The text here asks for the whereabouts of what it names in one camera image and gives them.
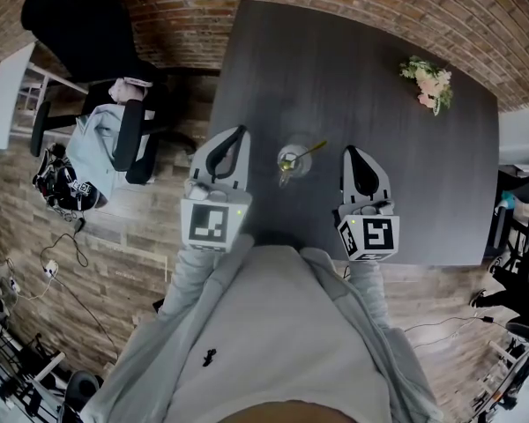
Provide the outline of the small yellow-green spoon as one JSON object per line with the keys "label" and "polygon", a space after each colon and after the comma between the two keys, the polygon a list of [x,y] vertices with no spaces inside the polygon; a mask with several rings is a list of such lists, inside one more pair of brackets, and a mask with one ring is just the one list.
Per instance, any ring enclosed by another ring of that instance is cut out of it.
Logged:
{"label": "small yellow-green spoon", "polygon": [[311,147],[304,147],[301,145],[288,145],[279,155],[279,167],[283,171],[290,171],[296,169],[301,163],[301,159],[309,156],[311,153],[321,149],[327,144],[327,141]]}

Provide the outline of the person's left forearm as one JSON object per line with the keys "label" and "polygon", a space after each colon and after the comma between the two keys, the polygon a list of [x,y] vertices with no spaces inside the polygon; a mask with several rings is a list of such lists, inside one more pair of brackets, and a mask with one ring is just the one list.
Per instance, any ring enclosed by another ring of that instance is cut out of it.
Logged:
{"label": "person's left forearm", "polygon": [[170,318],[194,305],[206,280],[215,270],[222,252],[196,250],[182,247],[177,254],[175,271],[168,284],[167,293],[158,310],[158,317]]}

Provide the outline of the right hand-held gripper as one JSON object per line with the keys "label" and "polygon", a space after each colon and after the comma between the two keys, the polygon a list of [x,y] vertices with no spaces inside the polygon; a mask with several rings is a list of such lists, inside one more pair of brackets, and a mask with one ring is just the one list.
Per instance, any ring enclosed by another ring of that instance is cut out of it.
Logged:
{"label": "right hand-held gripper", "polygon": [[399,216],[388,200],[388,175],[373,157],[348,145],[343,153],[341,181],[344,204],[338,208],[337,230],[348,260],[379,262],[395,255],[399,250]]}

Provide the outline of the clear drinking glass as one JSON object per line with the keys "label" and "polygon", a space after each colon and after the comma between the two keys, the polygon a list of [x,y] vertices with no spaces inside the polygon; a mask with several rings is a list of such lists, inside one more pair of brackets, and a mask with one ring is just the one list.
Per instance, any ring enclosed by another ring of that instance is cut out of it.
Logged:
{"label": "clear drinking glass", "polygon": [[308,133],[293,133],[287,137],[277,156],[281,188],[286,187],[291,179],[302,178],[310,171],[312,158],[309,151],[313,146]]}

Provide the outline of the black mesh office chair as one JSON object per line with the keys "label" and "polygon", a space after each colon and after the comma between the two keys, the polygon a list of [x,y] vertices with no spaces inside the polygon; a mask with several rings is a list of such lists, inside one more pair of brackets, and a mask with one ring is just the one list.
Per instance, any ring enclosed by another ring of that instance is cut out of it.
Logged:
{"label": "black mesh office chair", "polygon": [[485,248],[485,259],[492,259],[490,273],[519,268],[529,249],[529,218],[517,219],[516,209],[529,204],[529,175],[498,171],[494,211]]}

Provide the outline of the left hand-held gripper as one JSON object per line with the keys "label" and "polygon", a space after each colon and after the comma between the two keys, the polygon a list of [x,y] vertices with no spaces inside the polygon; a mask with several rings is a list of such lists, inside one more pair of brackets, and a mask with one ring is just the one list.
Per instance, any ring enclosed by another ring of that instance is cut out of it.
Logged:
{"label": "left hand-held gripper", "polygon": [[190,165],[195,181],[185,183],[181,199],[185,246],[231,250],[252,203],[250,193],[241,190],[247,187],[249,164],[250,133],[243,125],[223,130],[198,148]]}

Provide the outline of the person's grey hoodie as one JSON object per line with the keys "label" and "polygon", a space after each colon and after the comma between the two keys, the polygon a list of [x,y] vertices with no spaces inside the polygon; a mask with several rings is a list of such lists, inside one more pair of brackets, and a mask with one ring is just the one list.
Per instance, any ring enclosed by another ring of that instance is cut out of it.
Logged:
{"label": "person's grey hoodie", "polygon": [[321,249],[223,254],[198,301],[132,333],[84,423],[443,423],[403,330]]}

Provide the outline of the pink and white flower bouquet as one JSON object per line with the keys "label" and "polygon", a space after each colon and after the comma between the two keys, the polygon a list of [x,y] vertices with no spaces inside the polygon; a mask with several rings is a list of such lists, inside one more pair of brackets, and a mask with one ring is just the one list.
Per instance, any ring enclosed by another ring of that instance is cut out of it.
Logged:
{"label": "pink and white flower bouquet", "polygon": [[437,67],[418,56],[410,56],[399,65],[399,75],[416,83],[419,88],[418,101],[430,109],[434,116],[439,115],[442,109],[451,107],[453,91],[450,70]]}

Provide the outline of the pale pink garment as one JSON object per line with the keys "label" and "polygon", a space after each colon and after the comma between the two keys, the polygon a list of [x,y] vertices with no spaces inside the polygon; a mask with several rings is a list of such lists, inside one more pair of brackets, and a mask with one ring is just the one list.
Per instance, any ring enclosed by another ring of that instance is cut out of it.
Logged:
{"label": "pale pink garment", "polygon": [[128,100],[143,101],[153,83],[137,78],[118,78],[108,89],[111,99],[117,104],[125,104]]}

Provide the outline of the black round stool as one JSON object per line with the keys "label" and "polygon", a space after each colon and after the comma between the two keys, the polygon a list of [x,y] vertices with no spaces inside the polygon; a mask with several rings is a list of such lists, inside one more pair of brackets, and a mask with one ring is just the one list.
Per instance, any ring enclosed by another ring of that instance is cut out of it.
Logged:
{"label": "black round stool", "polygon": [[102,384],[103,380],[99,376],[85,370],[76,371],[67,383],[65,404],[74,412],[80,412]]}

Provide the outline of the person's right forearm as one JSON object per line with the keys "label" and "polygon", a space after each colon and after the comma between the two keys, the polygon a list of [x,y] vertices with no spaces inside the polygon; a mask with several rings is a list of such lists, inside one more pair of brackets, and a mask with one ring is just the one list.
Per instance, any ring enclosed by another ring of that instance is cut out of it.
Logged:
{"label": "person's right forearm", "polygon": [[391,322],[379,264],[375,261],[350,262],[348,281],[361,295],[374,322],[382,329],[389,329]]}

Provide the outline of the light blue garment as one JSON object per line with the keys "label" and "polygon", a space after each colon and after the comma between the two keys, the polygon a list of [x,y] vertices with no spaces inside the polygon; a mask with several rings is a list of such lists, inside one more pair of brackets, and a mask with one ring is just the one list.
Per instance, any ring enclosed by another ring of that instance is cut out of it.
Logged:
{"label": "light blue garment", "polygon": [[123,113],[123,105],[103,104],[91,114],[77,117],[66,147],[78,181],[92,184],[106,199],[125,184],[145,185],[153,180],[158,150],[154,134],[141,137],[136,161],[130,170],[115,170],[115,149]]}

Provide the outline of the black device on floor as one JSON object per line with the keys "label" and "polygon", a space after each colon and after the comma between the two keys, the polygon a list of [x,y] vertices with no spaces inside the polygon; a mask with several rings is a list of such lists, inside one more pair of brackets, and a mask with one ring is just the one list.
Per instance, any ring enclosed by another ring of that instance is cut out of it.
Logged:
{"label": "black device on floor", "polygon": [[46,205],[65,212],[86,212],[105,201],[90,183],[78,179],[65,153],[65,146],[54,143],[44,150],[41,165],[32,180]]}

